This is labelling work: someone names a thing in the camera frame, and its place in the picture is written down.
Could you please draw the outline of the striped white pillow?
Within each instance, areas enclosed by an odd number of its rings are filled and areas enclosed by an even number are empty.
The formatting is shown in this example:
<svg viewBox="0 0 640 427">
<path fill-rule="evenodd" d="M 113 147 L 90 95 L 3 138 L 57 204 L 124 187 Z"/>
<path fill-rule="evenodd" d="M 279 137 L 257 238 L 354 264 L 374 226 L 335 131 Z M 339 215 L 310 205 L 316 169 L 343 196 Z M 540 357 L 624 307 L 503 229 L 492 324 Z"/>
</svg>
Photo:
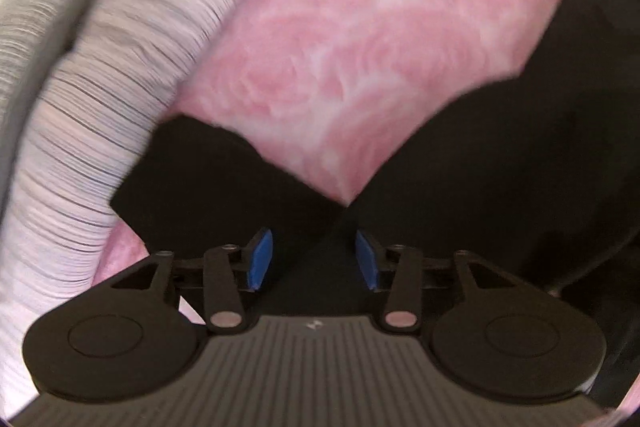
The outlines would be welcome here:
<svg viewBox="0 0 640 427">
<path fill-rule="evenodd" d="M 22 343 L 88 289 L 110 200 L 238 0 L 92 0 L 28 118 L 1 222 L 1 414 L 36 396 Z"/>
</svg>

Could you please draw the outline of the black garment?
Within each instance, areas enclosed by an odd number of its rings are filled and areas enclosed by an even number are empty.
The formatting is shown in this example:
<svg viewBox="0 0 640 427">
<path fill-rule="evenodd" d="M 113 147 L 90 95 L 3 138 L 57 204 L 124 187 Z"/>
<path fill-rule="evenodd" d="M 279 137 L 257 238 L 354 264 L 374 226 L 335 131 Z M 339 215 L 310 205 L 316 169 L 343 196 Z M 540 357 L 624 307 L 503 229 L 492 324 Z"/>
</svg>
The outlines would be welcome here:
<svg viewBox="0 0 640 427">
<path fill-rule="evenodd" d="M 162 124 L 112 208 L 152 251 L 198 257 L 261 228 L 268 313 L 360 312 L 358 230 L 473 251 L 582 308 L 639 302 L 639 0 L 562 0 L 521 75 L 428 120 L 348 206 L 232 132 Z"/>
</svg>

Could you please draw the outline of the pink rose blanket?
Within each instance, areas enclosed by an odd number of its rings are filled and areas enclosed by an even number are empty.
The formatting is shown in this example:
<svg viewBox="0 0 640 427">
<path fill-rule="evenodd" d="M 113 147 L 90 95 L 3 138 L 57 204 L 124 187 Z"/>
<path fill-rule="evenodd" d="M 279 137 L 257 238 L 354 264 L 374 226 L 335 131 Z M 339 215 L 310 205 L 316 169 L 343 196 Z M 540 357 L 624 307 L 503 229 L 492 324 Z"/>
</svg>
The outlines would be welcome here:
<svg viewBox="0 0 640 427">
<path fill-rule="evenodd" d="M 348 206 L 448 104 L 518 78 L 561 1 L 245 0 L 163 124 L 239 135 Z"/>
</svg>

